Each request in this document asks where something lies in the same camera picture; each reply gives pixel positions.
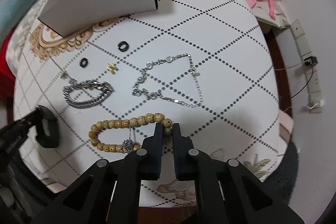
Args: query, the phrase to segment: silver chain charm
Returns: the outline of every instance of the silver chain charm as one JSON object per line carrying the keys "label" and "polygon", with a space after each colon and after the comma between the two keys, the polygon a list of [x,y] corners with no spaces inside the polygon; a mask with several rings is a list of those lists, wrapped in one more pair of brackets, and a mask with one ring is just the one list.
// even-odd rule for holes
{"label": "silver chain charm", "polygon": [[[63,87],[63,97],[69,106],[74,108],[89,108],[103,102],[110,94],[113,89],[111,85],[107,82],[97,82],[96,80],[86,80],[84,82],[77,82],[76,79],[69,77],[69,75],[64,72],[61,76],[62,78],[69,78],[70,85],[66,85]],[[100,94],[91,98],[87,101],[75,101],[70,98],[70,93],[74,90],[82,90],[82,89],[96,89],[100,90]]]}
{"label": "silver chain charm", "polygon": [[[147,79],[147,76],[146,76],[146,73],[148,70],[151,70],[154,66],[156,65],[161,65],[161,64],[164,64],[164,63],[171,63],[179,58],[183,58],[183,57],[188,57],[189,58],[189,64],[190,64],[190,73],[192,75],[192,77],[194,78],[194,81],[195,81],[195,84],[196,84],[196,88],[198,90],[198,94],[199,94],[199,103],[197,103],[196,105],[194,104],[188,104],[184,101],[181,101],[181,100],[176,100],[176,99],[173,99],[173,98],[170,98],[170,97],[164,97],[162,96],[162,93],[161,93],[161,90],[158,90],[157,92],[151,92],[149,93],[148,90],[146,89],[139,89],[139,85],[140,84],[143,84],[146,79]],[[199,76],[199,72],[196,72],[196,69],[194,67],[194,63],[193,63],[193,60],[191,58],[191,55],[190,54],[179,54],[177,56],[167,56],[165,59],[159,59],[157,61],[154,61],[154,62],[148,62],[146,63],[145,67],[143,69],[140,70],[140,73],[141,73],[141,76],[139,76],[133,86],[133,90],[132,90],[132,95],[133,96],[141,96],[142,94],[147,96],[147,100],[155,100],[156,98],[161,98],[162,100],[166,100],[166,101],[170,101],[170,102],[174,102],[176,104],[180,104],[180,105],[183,105],[183,106],[188,106],[188,107],[199,107],[202,105],[203,103],[203,96],[202,96],[202,91],[201,91],[201,88],[198,84],[198,81],[197,81],[197,76]]]}
{"label": "silver chain charm", "polygon": [[131,140],[131,132],[132,132],[131,126],[129,126],[128,129],[129,129],[129,135],[128,135],[128,139],[123,141],[123,147],[122,147],[122,150],[121,150],[122,153],[131,153],[133,151],[133,147],[134,147],[134,144],[135,144]]}

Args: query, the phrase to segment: white cloth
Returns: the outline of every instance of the white cloth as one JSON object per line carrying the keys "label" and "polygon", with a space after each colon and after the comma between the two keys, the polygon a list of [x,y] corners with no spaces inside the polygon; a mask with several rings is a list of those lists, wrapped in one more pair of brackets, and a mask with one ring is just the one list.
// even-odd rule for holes
{"label": "white cloth", "polygon": [[269,16],[269,0],[257,0],[257,4],[251,11],[259,21],[271,26],[286,28],[290,25],[282,7],[281,0],[274,0],[275,20]]}
{"label": "white cloth", "polygon": [[[120,41],[129,43],[128,51],[117,49]],[[198,81],[204,98],[201,107],[181,106],[159,98],[147,101],[145,96],[131,95],[140,76],[138,70],[146,62],[186,52],[200,73]],[[79,62],[84,57],[89,63],[81,68]],[[35,21],[30,42],[24,46],[23,61],[16,81],[15,119],[41,104],[56,115],[61,133],[58,148],[44,149],[35,142],[36,132],[32,129],[20,149],[24,162],[39,178],[47,176],[68,186],[98,159],[122,159],[125,154],[91,147],[90,127],[98,121],[130,119],[149,112],[161,112],[178,122],[182,135],[189,136],[195,148],[213,158],[237,158],[247,166],[246,162],[252,166],[255,159],[263,160],[256,171],[259,173],[255,173],[261,180],[277,167],[276,80],[264,36],[246,0],[159,0],[157,11],[96,24],[69,41],[61,41]],[[106,71],[111,62],[119,69],[115,75]],[[150,92],[161,89],[163,96],[189,103],[198,101],[188,69],[187,58],[155,66],[148,71],[150,75],[142,87]],[[114,92],[102,106],[69,107],[62,96],[62,87],[68,84],[60,79],[63,70],[78,81],[107,81]],[[95,91],[87,90],[92,95],[97,94]],[[80,101],[89,99],[83,92],[72,93],[76,95]],[[153,135],[154,126],[136,128],[132,139],[141,144],[145,137]],[[127,138],[128,129],[106,130],[100,135],[101,142],[109,144],[121,144]],[[193,182],[175,181],[172,144],[167,142],[163,146],[160,180],[142,182],[139,205],[193,204]]]}

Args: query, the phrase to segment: beige embroidered cloth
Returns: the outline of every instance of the beige embroidered cloth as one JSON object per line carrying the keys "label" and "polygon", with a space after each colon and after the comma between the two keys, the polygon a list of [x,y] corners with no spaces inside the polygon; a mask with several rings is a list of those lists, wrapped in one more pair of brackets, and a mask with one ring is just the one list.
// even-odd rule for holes
{"label": "beige embroidered cloth", "polygon": [[[68,186],[98,159],[122,159],[125,154],[91,147],[91,125],[149,112],[161,112],[178,122],[196,148],[218,160],[237,158],[261,180],[278,166],[277,86],[265,39],[246,0],[159,0],[157,11],[106,20],[70,37],[58,37],[38,20],[30,33],[17,73],[14,116],[19,119],[36,105],[44,105],[58,118],[62,138],[58,148],[44,149],[31,130],[20,152],[38,178],[53,178]],[[118,51],[120,41],[129,43],[127,52]],[[200,73],[201,107],[131,95],[146,62],[186,52]],[[86,68],[79,66],[83,57],[89,61]],[[111,62],[119,69],[115,75],[106,70]],[[188,69],[186,58],[156,66],[143,87],[195,103],[198,91]],[[62,96],[68,83],[60,79],[64,70],[78,81],[107,81],[114,92],[101,106],[69,107]],[[83,91],[72,95],[89,99]],[[142,126],[132,140],[142,143],[153,132],[154,124]],[[102,133],[100,140],[121,144],[127,137],[127,129],[114,129]],[[172,144],[166,141],[160,180],[142,182],[140,206],[193,204],[193,182],[175,180]]]}

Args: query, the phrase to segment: chunky chain bracelet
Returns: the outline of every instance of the chunky chain bracelet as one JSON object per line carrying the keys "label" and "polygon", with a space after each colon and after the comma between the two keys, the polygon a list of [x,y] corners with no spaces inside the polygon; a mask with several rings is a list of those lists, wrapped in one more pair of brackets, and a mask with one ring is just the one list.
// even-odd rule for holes
{"label": "chunky chain bracelet", "polygon": [[[86,80],[84,82],[77,82],[74,78],[69,77],[70,85],[66,85],[63,87],[63,97],[65,101],[68,103],[69,106],[74,108],[88,108],[93,107],[95,105],[100,104],[103,102],[110,94],[112,93],[113,89],[111,85],[107,82],[97,82],[96,80]],[[89,89],[89,90],[100,90],[100,93],[92,97],[90,100],[87,101],[75,101],[71,99],[70,93],[74,90],[82,90],[82,89]]]}
{"label": "chunky chain bracelet", "polygon": [[[162,113],[147,113],[145,116],[139,116],[137,118],[125,119],[125,120],[104,120],[95,123],[91,127],[89,132],[89,138],[91,139],[91,145],[97,147],[98,150],[104,152],[117,152],[117,153],[130,153],[132,151],[141,148],[141,145],[134,143],[131,140],[131,129],[135,127],[145,126],[148,123],[161,122],[164,127],[164,135],[169,136],[171,134],[171,127],[173,122],[171,119],[165,118]],[[98,139],[98,135],[105,129],[112,128],[128,128],[129,138],[123,142],[123,144],[105,144]]]}

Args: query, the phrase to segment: beaded bracelet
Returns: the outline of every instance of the beaded bracelet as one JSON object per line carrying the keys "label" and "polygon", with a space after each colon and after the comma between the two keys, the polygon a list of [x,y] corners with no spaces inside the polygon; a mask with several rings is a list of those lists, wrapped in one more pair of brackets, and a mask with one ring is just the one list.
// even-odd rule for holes
{"label": "beaded bracelet", "polygon": [[[148,123],[161,122],[164,127],[164,135],[169,136],[171,134],[171,126],[173,122],[171,119],[165,118],[162,113],[147,113],[145,116],[139,116],[137,118],[125,119],[125,120],[104,120],[99,121],[91,127],[89,132],[89,138],[91,139],[91,145],[97,147],[98,150],[104,152],[117,152],[126,153],[127,150],[122,144],[105,144],[98,139],[100,134],[105,129],[112,128],[135,128],[145,126]],[[133,145],[133,151],[141,148],[140,144],[135,143]]]}

